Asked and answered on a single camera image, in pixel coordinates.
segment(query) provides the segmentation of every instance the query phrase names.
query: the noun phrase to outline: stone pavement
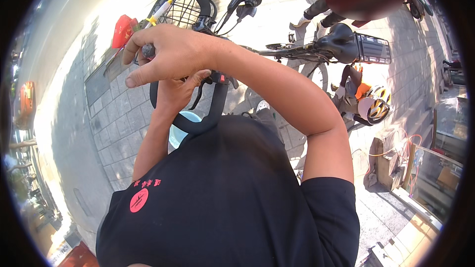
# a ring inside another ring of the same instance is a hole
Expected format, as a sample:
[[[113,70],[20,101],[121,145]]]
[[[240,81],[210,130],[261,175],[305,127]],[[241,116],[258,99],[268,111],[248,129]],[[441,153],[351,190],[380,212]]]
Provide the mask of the stone pavement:
[[[217,20],[223,15],[230,0],[213,0],[218,8]],[[304,9],[315,0],[263,0],[254,18],[246,17],[227,37],[236,44],[264,49],[266,44],[285,43],[287,34],[294,30],[297,44],[311,42],[316,23],[323,19],[319,15],[312,22],[294,29],[289,22],[298,19]],[[224,31],[232,27],[233,15]],[[418,22],[412,18],[408,8],[402,6],[395,14],[372,21],[357,29],[363,34],[387,39],[390,44],[392,63],[390,65],[364,65],[393,94],[395,111],[384,123],[363,127],[349,134],[354,156],[355,187],[357,187],[357,211],[361,223],[361,237],[358,260],[365,257],[367,248],[377,241],[386,244],[407,224],[413,212],[391,196],[381,197],[381,189],[368,192],[362,186],[362,179],[368,170],[368,152],[376,133],[390,126],[403,116],[418,99],[424,98],[426,107],[433,107],[438,100],[438,85],[441,80],[442,60],[450,57],[447,39],[436,17],[426,17]],[[301,61],[284,61],[302,74],[307,74],[314,64]],[[152,107],[148,86],[127,89],[124,79],[136,66],[122,68],[123,72],[110,83],[106,91],[90,107],[91,128],[101,163],[114,190],[123,190],[131,183],[135,157],[150,123]],[[313,82],[324,91],[330,91],[330,83],[338,83],[342,64],[321,65],[311,76]],[[194,110],[200,117],[208,113],[212,87],[205,85],[200,103]],[[239,88],[230,88],[224,113],[240,114],[253,112],[260,101],[258,94],[240,83]],[[301,171],[307,153],[306,137],[288,124],[278,113],[276,123],[285,142],[285,149],[295,172]],[[378,211],[374,204],[381,203]]]

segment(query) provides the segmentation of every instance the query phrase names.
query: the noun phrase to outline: bicycle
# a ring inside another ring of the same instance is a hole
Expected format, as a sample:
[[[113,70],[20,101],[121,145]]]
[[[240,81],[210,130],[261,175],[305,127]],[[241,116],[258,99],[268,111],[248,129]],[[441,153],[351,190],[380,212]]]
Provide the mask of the bicycle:
[[[168,0],[157,0],[149,17],[165,1]],[[217,23],[217,29],[215,30],[211,28],[216,24],[217,9],[212,0],[172,0],[169,10],[160,16],[157,22],[171,23],[182,28],[191,28],[197,32],[223,37],[223,35],[234,29],[244,17],[248,15],[253,16],[256,13],[257,6],[261,2],[262,0],[231,0],[226,13]],[[219,34],[234,11],[236,11],[238,17],[237,23],[228,32]],[[142,47],[142,52],[145,57],[152,58],[155,49],[152,45],[149,45],[147,48],[146,46]],[[353,32],[350,27],[343,23],[335,24],[330,28],[328,35],[303,46],[295,46],[293,43],[271,44],[266,46],[269,50],[255,50],[247,46],[243,47],[262,56],[274,56],[278,62],[281,61],[280,59],[302,59],[317,62],[317,66],[323,62],[327,64],[330,62],[346,64],[355,62],[389,64],[391,62],[388,41]],[[229,84],[231,83],[235,89],[238,87],[237,81],[233,77],[213,70],[211,75],[201,82],[198,96],[190,110],[193,110],[198,104],[201,98],[202,86],[205,83],[215,84],[208,115],[205,116],[201,122],[192,122],[181,114],[178,114],[173,121],[173,124],[177,128],[191,136],[204,133],[217,125],[224,109]],[[154,108],[157,102],[157,90],[158,82],[151,83],[150,101]]]

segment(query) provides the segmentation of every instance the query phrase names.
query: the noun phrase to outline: red flag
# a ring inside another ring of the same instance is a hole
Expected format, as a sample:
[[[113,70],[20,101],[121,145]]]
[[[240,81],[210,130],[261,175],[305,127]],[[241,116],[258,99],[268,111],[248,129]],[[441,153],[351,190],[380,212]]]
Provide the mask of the red flag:
[[[125,45],[129,38],[132,36],[132,27],[130,26],[130,21],[132,19],[127,15],[122,15],[119,18],[119,21],[116,23],[116,29],[114,30],[114,37],[112,38],[112,48],[119,49]]]

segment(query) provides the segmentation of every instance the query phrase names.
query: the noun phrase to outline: black saddle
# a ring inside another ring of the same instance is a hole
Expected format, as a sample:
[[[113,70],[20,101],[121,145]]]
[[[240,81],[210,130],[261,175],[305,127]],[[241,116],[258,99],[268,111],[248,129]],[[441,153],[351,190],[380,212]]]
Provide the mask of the black saddle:
[[[343,23],[336,23],[330,27],[330,32],[317,39],[314,47],[329,50],[338,62],[344,64],[353,63],[359,56],[355,35],[352,29]]]

